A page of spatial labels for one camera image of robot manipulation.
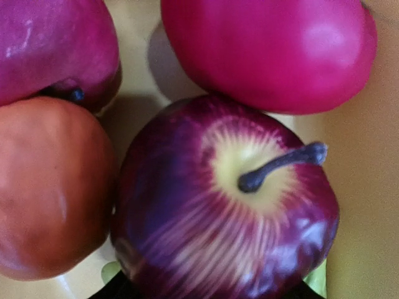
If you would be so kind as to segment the yellow plastic basket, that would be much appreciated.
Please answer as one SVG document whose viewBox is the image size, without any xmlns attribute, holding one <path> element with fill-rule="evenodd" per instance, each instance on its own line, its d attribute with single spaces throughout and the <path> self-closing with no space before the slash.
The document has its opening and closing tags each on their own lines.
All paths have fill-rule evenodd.
<svg viewBox="0 0 399 299">
<path fill-rule="evenodd" d="M 339 197 L 339 234 L 327 262 L 329 298 L 398 297 L 398 2 L 367 1 L 378 28 L 370 80 L 353 100 L 283 121 L 330 146 L 327 172 Z M 108 1 L 124 71 L 119 99 L 102 118 L 123 156 L 162 104 L 199 94 L 178 65 L 158 1 Z"/>
</svg>

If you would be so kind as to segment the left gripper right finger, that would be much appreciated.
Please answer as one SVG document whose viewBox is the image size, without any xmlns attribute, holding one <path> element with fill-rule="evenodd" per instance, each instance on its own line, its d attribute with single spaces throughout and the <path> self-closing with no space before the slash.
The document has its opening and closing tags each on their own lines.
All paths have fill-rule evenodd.
<svg viewBox="0 0 399 299">
<path fill-rule="evenodd" d="M 289 298 L 291 299 L 324 299 L 323 296 L 319 295 L 308 284 L 301 281 L 296 285 L 290 292 Z"/>
</svg>

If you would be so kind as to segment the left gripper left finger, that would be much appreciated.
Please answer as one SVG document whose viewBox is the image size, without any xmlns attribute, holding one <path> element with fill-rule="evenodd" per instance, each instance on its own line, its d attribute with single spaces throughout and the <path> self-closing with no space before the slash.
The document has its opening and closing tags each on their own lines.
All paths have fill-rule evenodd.
<svg viewBox="0 0 399 299">
<path fill-rule="evenodd" d="M 90 299 L 136 299 L 137 289 L 132 282 L 119 271 L 103 288 L 90 296 Z"/>
</svg>

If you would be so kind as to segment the dark purple plush fruit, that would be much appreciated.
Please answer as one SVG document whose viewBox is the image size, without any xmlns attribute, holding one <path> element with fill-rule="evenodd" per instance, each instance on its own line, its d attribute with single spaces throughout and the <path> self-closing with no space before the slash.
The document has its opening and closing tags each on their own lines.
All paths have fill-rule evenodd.
<svg viewBox="0 0 399 299">
<path fill-rule="evenodd" d="M 326 155 L 229 98 L 172 103 L 122 163 L 111 238 L 123 271 L 145 298 L 280 298 L 336 235 Z"/>
</svg>

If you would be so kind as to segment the orange plush fruit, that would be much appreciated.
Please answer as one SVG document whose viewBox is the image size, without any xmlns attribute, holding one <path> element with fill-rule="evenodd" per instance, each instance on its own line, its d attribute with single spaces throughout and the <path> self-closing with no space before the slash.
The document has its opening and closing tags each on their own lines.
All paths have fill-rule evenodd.
<svg viewBox="0 0 399 299">
<path fill-rule="evenodd" d="M 1 273 L 60 275 L 108 235 L 117 160 L 86 109 L 49 97 L 1 108 Z"/>
</svg>

